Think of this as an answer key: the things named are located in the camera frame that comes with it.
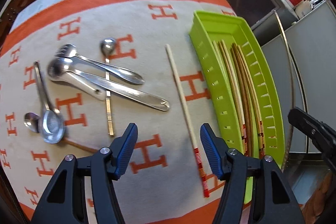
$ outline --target tablecloth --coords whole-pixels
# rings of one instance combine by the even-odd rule
[[[113,65],[145,79],[137,89],[169,101],[160,112],[111,97],[116,136],[130,122],[138,141],[125,175],[114,183],[126,223],[211,223],[223,183],[211,174],[199,138],[208,122],[219,133],[210,94],[189,38],[195,10],[234,14],[226,0],[64,0],[11,32],[0,54],[0,160],[22,208],[31,217],[51,175],[67,154],[90,153],[67,144],[50,145],[23,124],[26,112],[40,114],[33,63],[46,66],[55,51],[74,44],[79,54],[103,61],[99,41],[115,37]],[[204,198],[186,122],[164,45],[171,45],[207,174]],[[79,65],[101,77],[103,71]],[[128,85],[113,78],[121,84]],[[46,80],[52,102],[66,119],[67,137],[95,149],[109,146],[105,102],[73,87]],[[96,223],[90,179],[86,179],[90,223]]]

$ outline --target blue gripper pad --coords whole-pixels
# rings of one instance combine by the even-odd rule
[[[124,134],[121,137],[115,138],[111,143],[111,165],[114,167],[115,180],[118,180],[125,174],[137,139],[138,127],[135,123],[130,123]]]
[[[222,138],[216,137],[208,123],[204,123],[201,126],[201,141],[212,173],[219,180],[223,180],[222,164],[224,163],[228,146]]]

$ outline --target fork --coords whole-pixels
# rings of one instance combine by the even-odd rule
[[[101,62],[89,59],[85,56],[78,54],[76,46],[72,44],[65,44],[62,47],[60,47],[58,51],[55,53],[55,56],[63,57],[63,58],[77,57],[81,60],[88,62],[90,65],[96,66],[102,70],[113,73],[115,76],[121,78],[122,80],[130,84],[142,85],[144,83],[144,79],[139,74],[137,74],[136,72],[132,70],[101,63]]]

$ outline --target screw head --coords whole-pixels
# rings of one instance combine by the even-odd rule
[[[73,156],[72,154],[69,154],[69,155],[66,155],[66,156],[64,157],[64,159],[65,159],[66,161],[72,161],[72,160],[74,159],[74,156]]]
[[[108,147],[103,147],[101,150],[100,150],[100,153],[102,154],[107,154],[110,152],[110,149]]]
[[[234,148],[230,148],[230,149],[228,150],[228,152],[229,152],[229,154],[232,155],[232,156],[237,155],[237,153],[238,153],[237,149],[234,149]]]
[[[267,162],[271,162],[271,161],[273,161],[273,157],[270,156],[270,155],[265,155],[264,159],[265,159]]]

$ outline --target green tray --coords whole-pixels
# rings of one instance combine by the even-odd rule
[[[238,117],[232,97],[231,87],[226,68],[221,67],[212,41],[224,40],[231,48],[232,43],[241,46],[261,111],[264,129],[265,153],[271,155],[280,166],[285,153],[284,129],[278,94],[274,81],[253,32],[245,19],[223,14],[196,11],[190,38],[202,66],[211,99],[214,104],[217,121],[222,138],[229,147],[243,151],[243,144],[239,130]],[[254,155],[258,157],[256,125],[254,128]],[[252,181],[247,182],[245,201],[250,199]]]

